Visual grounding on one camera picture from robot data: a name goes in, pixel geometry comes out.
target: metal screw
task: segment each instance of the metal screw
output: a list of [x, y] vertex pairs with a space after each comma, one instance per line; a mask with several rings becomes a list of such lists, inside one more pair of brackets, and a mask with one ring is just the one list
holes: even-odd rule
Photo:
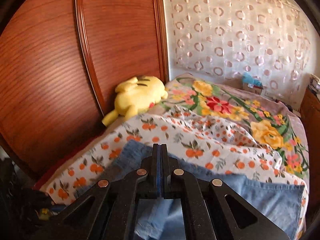
[[99, 180], [99, 182], [98, 182], [99, 187], [106, 187], [106, 186], [108, 186], [108, 184], [109, 184], [109, 182], [106, 179]]
[[183, 173], [184, 173], [184, 171], [182, 169], [175, 169], [174, 170], [174, 174], [176, 174], [178, 176], [182, 175]]
[[216, 186], [216, 187], [220, 187], [220, 186], [222, 186], [222, 181], [221, 181], [220, 179], [214, 179], [214, 180], [212, 181], [212, 184], [213, 184], [214, 186]]
[[142, 176], [142, 175], [146, 175], [147, 174], [147, 171], [145, 169], [138, 169], [137, 170], [137, 174]]

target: wooden furniture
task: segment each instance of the wooden furniture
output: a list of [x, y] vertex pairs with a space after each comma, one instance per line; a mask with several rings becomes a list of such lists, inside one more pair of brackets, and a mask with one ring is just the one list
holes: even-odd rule
[[8, 0], [0, 145], [33, 178], [103, 129], [115, 86], [168, 81], [162, 0]]
[[308, 212], [317, 210], [320, 206], [320, 172], [317, 169], [320, 163], [320, 101], [309, 88], [300, 107], [301, 121], [306, 131], [309, 147], [310, 163], [310, 195]]

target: wooden panel molding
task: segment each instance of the wooden panel molding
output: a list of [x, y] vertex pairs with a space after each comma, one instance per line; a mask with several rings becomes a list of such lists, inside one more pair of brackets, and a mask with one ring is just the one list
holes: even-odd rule
[[157, 1], [158, 17], [159, 17], [159, 32], [161, 40], [161, 53], [162, 53], [162, 72], [164, 82], [169, 82], [169, 63], [168, 63], [168, 45], [167, 45], [167, 31], [165, 28], [165, 17], [164, 17], [164, 4], [163, 0]]
[[90, 47], [88, 43], [87, 31], [85, 27], [85, 19], [83, 13], [83, 0], [75, 0], [76, 25], [79, 37], [79, 43], [84, 59], [85, 67], [89, 75], [89, 79], [93, 88], [94, 95], [97, 99], [98, 106], [103, 115], [106, 115], [106, 105], [104, 103], [101, 88], [97, 79], [97, 74], [93, 66]]

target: red flower pattern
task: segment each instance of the red flower pattern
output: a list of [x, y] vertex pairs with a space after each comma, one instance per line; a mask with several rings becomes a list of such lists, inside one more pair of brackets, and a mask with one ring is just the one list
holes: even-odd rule
[[207, 98], [207, 106], [209, 106], [212, 111], [220, 112], [222, 114], [231, 114], [229, 110], [231, 105], [229, 105], [227, 101], [220, 100], [219, 98]]

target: plush toy ear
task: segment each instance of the plush toy ear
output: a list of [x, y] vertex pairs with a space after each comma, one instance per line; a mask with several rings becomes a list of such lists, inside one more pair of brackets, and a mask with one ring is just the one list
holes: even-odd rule
[[116, 93], [127, 92], [134, 89], [135, 87], [138, 86], [137, 82], [138, 82], [138, 79], [136, 77], [133, 77], [127, 81], [120, 83], [116, 87]]

